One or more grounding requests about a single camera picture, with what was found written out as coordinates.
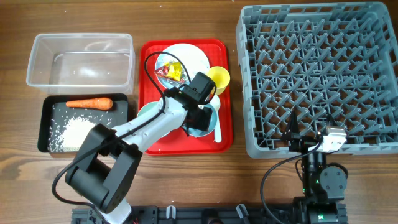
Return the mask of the green bowl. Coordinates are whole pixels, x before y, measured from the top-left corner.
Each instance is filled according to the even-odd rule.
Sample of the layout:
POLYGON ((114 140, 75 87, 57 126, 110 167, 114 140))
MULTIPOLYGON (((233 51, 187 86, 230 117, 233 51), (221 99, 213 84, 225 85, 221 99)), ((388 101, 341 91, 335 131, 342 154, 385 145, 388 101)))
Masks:
MULTIPOLYGON (((145 114, 149 114, 149 113, 151 113, 151 112, 154 112, 156 109, 161 109, 161 107, 162 107, 162 105, 159 105, 159 102, 158 102, 158 101, 150 102, 150 103, 144 105, 144 106, 139 110, 139 112, 138 112, 138 114, 137 114, 137 117, 140 117, 140 116, 143 116, 143 115, 145 115, 145 114)), ((167 111, 167 108, 166 108, 166 109, 164 109, 164 111, 162 112, 162 114, 161 114, 160 116, 158 116, 154 121, 151 121, 151 122, 149 123, 150 128, 153 128, 154 126, 155 126, 155 127, 158 127, 159 124, 157 124, 157 123, 159 122, 159 118, 160 118, 160 119, 164 119, 164 118, 165 118, 165 115, 167 114, 167 112, 168 112, 168 111, 167 111)))

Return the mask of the orange carrot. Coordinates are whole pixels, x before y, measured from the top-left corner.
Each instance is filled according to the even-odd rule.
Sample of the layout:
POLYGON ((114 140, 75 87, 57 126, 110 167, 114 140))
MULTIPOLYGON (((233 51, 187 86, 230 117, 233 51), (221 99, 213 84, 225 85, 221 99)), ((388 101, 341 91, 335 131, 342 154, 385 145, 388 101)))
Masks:
POLYGON ((69 108, 91 108, 96 110, 110 110, 113 107, 113 101, 110 98, 92 98, 85 100, 74 100, 66 102, 69 108))

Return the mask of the white rice pile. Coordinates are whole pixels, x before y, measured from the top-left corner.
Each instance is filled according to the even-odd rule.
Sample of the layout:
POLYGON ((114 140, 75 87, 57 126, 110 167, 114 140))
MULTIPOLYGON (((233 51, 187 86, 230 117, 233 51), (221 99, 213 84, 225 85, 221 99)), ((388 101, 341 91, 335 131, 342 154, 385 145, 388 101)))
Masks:
POLYGON ((102 122, 106 112, 86 108, 69 108, 65 103, 52 106, 47 150, 75 152, 83 144, 88 132, 102 122))

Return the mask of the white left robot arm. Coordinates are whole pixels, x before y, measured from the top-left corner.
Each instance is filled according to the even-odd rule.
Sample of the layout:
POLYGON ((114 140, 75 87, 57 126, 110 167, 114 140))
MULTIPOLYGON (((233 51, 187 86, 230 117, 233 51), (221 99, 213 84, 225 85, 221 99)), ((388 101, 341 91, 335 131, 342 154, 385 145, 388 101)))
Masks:
POLYGON ((73 162, 59 176, 86 198, 84 204, 98 212, 105 222, 124 223, 132 210, 126 194, 143 153, 181 126, 207 131, 212 116, 213 108, 182 93, 164 96, 128 123, 111 129, 96 125, 73 162))

